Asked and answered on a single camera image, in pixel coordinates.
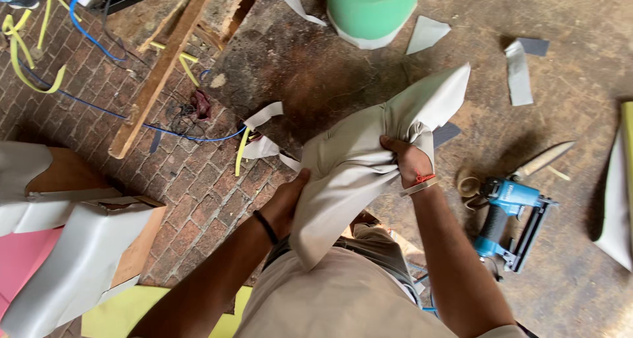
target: metal bangle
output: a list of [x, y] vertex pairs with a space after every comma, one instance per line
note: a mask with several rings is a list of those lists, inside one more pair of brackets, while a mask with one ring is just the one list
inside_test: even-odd
[[400, 192], [400, 197], [410, 196], [416, 193], [417, 191], [421, 191], [427, 187], [431, 187], [432, 185], [435, 185], [438, 182], [439, 182], [439, 179], [437, 177], [430, 178], [422, 183], [417, 184], [416, 186], [409, 187], [406, 190]]

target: plywood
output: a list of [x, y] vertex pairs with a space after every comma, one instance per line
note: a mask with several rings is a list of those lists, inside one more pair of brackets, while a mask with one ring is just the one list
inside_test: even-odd
[[163, 216], [165, 215], [165, 210], [167, 209], [164, 204], [158, 203], [148, 197], [139, 196], [134, 198], [139, 202], [154, 207], [154, 210], [138, 237], [136, 237], [130, 246], [125, 249], [123, 254], [121, 254], [121, 260], [119, 261], [115, 276], [112, 278], [112, 283], [110, 284], [111, 288], [130, 280], [143, 270], [147, 256], [149, 255], [149, 250], [152, 248], [152, 243], [154, 243], [154, 237], [156, 233], [158, 233]]
[[40, 173], [25, 189], [30, 192], [57, 192], [90, 190], [92, 188], [110, 188], [106, 180], [95, 173], [79, 155], [69, 148], [48, 148], [52, 154], [52, 163], [46, 171]]

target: black wristband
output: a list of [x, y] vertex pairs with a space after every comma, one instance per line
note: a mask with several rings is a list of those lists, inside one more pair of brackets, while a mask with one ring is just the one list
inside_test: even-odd
[[270, 224], [268, 224], [268, 221], [266, 220], [266, 218], [264, 218], [264, 216], [262, 216], [261, 213], [259, 213], [259, 211], [253, 211], [253, 216], [255, 216], [255, 218], [257, 218], [257, 220], [261, 223], [261, 225], [264, 226], [264, 229], [266, 230], [266, 233], [268, 233], [268, 237], [270, 238], [270, 241], [273, 243], [273, 245], [276, 245], [277, 243], [279, 243], [279, 239], [277, 239], [277, 236], [275, 235], [275, 231], [270, 226]]

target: concrete floor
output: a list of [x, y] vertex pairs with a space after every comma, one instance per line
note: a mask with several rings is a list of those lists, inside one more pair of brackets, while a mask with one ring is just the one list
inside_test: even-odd
[[[300, 157], [301, 144], [356, 110], [381, 103], [416, 80], [470, 62], [463, 107], [451, 119], [463, 133], [436, 152], [454, 213], [470, 235], [484, 213], [466, 211], [453, 188], [469, 169], [504, 175], [546, 148], [577, 145], [526, 185], [561, 203], [552, 211], [521, 275], [501, 285], [519, 322], [542, 337], [627, 336], [633, 315], [630, 273], [592, 244], [603, 215], [603, 182], [622, 100], [633, 95], [633, 0], [419, 0], [387, 48], [358, 50], [331, 27], [305, 22], [280, 0], [258, 0], [207, 80], [242, 117], [283, 100], [285, 117], [262, 132]], [[302, 0], [326, 20], [325, 0]], [[434, 47], [404, 55], [415, 16], [453, 30]], [[551, 41], [546, 57], [528, 55], [531, 106], [511, 107], [503, 50], [516, 37]], [[420, 245], [411, 206], [399, 184], [368, 211]], [[521, 224], [511, 221], [518, 229]]]

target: hand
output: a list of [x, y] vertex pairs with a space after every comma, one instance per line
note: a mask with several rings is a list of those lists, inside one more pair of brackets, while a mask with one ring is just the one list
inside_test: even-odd
[[302, 169], [297, 177], [277, 188], [273, 197], [259, 210], [268, 224], [275, 230], [277, 238], [290, 234], [294, 208], [297, 206], [301, 190], [310, 179], [310, 170]]
[[433, 173], [429, 156], [419, 148], [404, 141], [389, 138], [387, 135], [380, 136], [380, 144], [396, 153], [396, 161], [402, 174], [402, 187], [409, 188], [416, 183], [418, 176]]

